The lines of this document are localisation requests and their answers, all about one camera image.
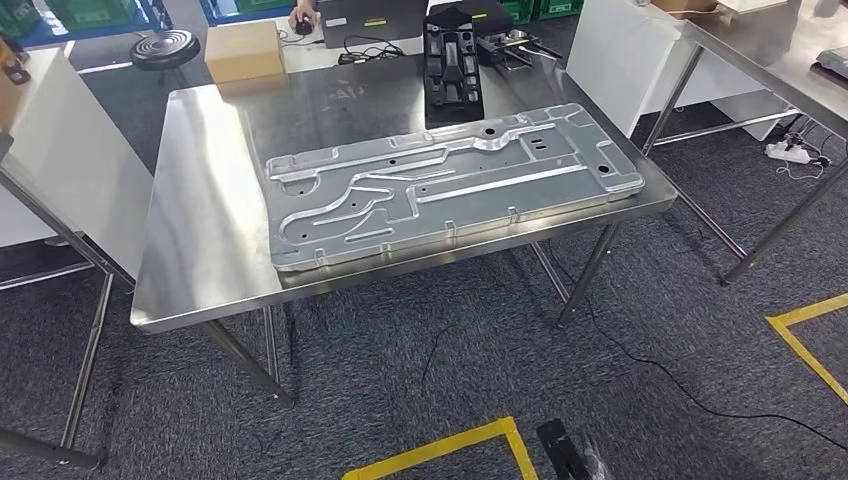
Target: computer mouse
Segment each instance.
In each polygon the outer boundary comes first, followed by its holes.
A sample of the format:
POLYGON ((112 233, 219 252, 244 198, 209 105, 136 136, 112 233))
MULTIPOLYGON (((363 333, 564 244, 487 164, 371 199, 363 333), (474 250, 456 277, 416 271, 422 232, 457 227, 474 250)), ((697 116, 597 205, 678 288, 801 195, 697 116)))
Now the computer mouse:
POLYGON ((312 33, 312 24, 308 20, 301 20, 294 26, 294 33, 298 35, 309 35, 312 33))

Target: aluminum panel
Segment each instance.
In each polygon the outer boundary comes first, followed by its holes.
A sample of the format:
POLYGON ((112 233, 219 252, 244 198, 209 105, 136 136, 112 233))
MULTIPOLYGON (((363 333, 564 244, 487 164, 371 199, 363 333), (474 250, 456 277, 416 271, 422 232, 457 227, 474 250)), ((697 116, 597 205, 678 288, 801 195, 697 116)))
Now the aluminum panel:
POLYGON ((644 180, 577 104, 269 160, 274 266, 301 271, 586 208, 644 180))

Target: yellow floor tape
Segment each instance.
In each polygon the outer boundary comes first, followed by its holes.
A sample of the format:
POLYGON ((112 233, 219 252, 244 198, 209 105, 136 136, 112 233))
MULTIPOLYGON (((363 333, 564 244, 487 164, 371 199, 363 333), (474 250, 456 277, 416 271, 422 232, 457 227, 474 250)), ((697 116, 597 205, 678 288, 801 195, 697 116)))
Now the yellow floor tape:
POLYGON ((789 331, 790 325, 797 325, 811 318, 816 318, 826 313, 839 310, 848 306, 848 293, 838 297, 830 298, 813 305, 802 307, 776 317, 766 317, 772 328, 780 335, 792 350, 804 361, 816 374, 824 380, 839 398, 848 405, 848 392, 845 388, 836 381, 833 375, 824 368, 824 365, 819 362, 816 357, 807 350, 798 338, 789 331))
POLYGON ((518 462, 521 477, 524 480, 539 480, 536 470, 533 468, 533 463, 530 461, 530 456, 527 454, 524 441, 521 439, 521 434, 518 432, 518 426, 515 425, 515 420, 512 417, 501 418, 482 427, 443 438, 366 467, 351 470, 342 477, 342 480, 383 478, 500 435, 506 436, 512 455, 518 462))

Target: round stool seat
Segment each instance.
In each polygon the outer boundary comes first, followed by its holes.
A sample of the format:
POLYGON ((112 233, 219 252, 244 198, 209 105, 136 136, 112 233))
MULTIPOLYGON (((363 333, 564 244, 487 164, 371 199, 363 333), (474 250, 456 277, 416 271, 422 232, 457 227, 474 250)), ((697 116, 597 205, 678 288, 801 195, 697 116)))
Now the round stool seat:
POLYGON ((179 68, 200 53, 200 40, 185 30, 165 30, 142 38, 130 49, 133 65, 145 71, 179 68))

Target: computer monitor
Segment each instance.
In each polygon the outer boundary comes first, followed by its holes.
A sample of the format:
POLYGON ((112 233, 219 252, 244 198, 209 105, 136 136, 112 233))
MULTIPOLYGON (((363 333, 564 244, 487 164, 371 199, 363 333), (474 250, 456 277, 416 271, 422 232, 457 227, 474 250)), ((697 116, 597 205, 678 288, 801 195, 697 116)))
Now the computer monitor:
POLYGON ((327 48, 420 37, 427 0, 319 0, 327 48))

